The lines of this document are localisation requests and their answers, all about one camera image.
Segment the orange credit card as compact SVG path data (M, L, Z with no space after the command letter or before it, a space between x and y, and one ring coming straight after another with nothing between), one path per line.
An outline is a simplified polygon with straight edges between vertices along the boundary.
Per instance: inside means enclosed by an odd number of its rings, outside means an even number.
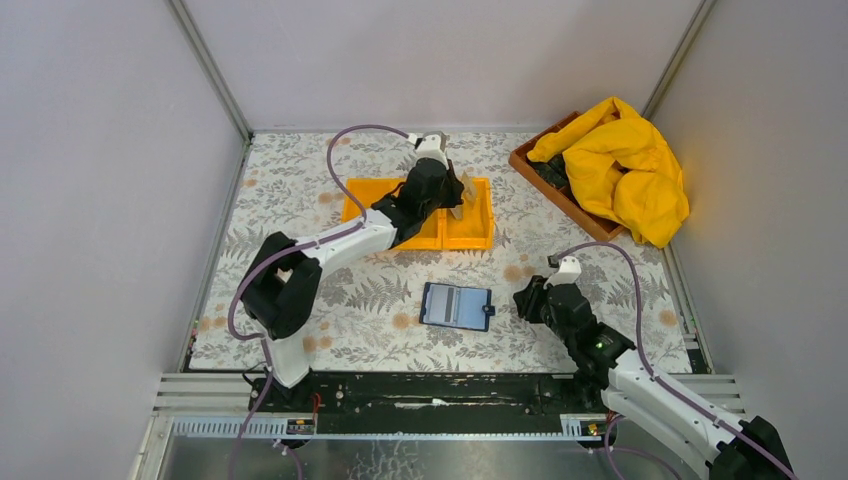
M464 203L469 205L473 204L478 196L477 188L473 179L464 172L460 177L460 181L463 185L462 198Z

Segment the blue leather card holder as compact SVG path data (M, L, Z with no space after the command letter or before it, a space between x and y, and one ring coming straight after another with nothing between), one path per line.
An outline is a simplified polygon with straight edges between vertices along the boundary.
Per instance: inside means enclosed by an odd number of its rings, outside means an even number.
M426 282L419 310L419 323L433 327L487 332L495 313L490 289Z

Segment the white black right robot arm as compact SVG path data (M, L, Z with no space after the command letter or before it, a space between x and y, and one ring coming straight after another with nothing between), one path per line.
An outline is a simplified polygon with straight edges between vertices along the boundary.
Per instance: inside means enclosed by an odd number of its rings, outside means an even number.
M702 479L793 479L777 429L748 420L643 359L637 345L599 321L574 284L552 285L541 276L515 293L520 319L547 326L577 366L575 402L604 406L632 421L673 451Z

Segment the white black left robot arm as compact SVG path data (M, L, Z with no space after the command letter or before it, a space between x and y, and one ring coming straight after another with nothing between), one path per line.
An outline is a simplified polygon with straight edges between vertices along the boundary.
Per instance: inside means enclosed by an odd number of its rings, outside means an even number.
M435 211L461 205L463 190L451 161L420 158L400 186L361 217L315 239L296 240L276 232L264 241L237 299L264 329L263 350L275 379L271 395L282 408L296 411L309 401L311 387L305 377L311 366L301 345L301 329L322 280L416 236Z

